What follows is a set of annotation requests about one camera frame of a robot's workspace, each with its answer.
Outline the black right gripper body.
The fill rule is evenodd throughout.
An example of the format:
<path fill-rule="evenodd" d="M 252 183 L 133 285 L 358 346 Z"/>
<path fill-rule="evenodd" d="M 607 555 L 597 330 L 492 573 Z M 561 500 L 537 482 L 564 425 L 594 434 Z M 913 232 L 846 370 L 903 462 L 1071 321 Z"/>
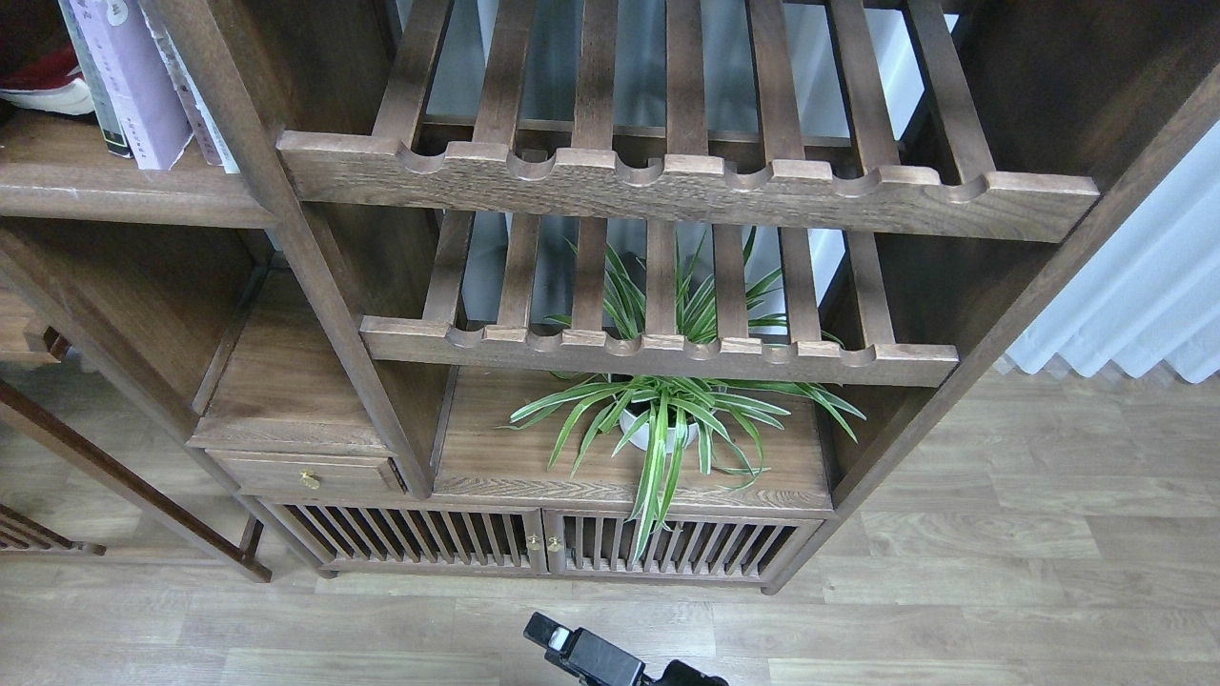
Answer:
<path fill-rule="evenodd" d="M 658 677 L 640 675 L 638 684 L 650 686 L 728 686 L 728 681 L 723 677 L 702 673 L 702 670 L 676 659 L 671 660 Z"/>

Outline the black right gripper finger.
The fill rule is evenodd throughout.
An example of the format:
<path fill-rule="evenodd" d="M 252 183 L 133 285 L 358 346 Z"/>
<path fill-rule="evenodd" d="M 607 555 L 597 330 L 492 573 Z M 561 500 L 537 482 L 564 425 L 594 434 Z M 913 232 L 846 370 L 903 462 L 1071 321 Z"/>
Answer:
<path fill-rule="evenodd" d="M 534 612 L 523 637 L 544 648 L 544 658 L 582 685 L 647 685 L 644 662 L 584 627 L 562 626 Z"/>

